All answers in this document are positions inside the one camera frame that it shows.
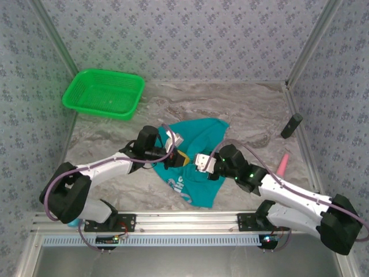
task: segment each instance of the wall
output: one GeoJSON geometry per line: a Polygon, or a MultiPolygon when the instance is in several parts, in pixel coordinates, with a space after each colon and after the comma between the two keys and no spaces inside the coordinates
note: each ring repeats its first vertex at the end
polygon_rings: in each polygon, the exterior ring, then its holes
{"type": "MultiPolygon", "coordinates": [[[[293,88],[328,194],[369,220],[369,3],[344,1],[293,88]]],[[[369,276],[369,244],[354,247],[369,276]]]]}
{"type": "Polygon", "coordinates": [[[60,158],[73,113],[64,64],[27,1],[0,1],[0,276],[11,276],[31,211],[60,158]]]}
{"type": "Polygon", "coordinates": [[[326,0],[42,0],[80,69],[285,80],[326,0]]]}

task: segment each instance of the teal cloth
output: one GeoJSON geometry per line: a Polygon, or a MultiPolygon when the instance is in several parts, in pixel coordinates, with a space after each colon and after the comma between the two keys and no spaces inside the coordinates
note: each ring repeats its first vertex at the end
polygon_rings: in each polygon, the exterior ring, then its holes
{"type": "MultiPolygon", "coordinates": [[[[196,154],[210,154],[215,146],[223,140],[228,124],[215,118],[182,121],[170,125],[174,133],[179,133],[184,141],[178,147],[186,153],[191,162],[187,166],[169,168],[166,170],[162,163],[158,163],[154,170],[156,173],[191,205],[211,208],[214,198],[224,179],[208,180],[207,173],[196,170],[193,159],[196,154]]],[[[164,128],[159,128],[159,134],[166,141],[168,136],[164,128]]]]}

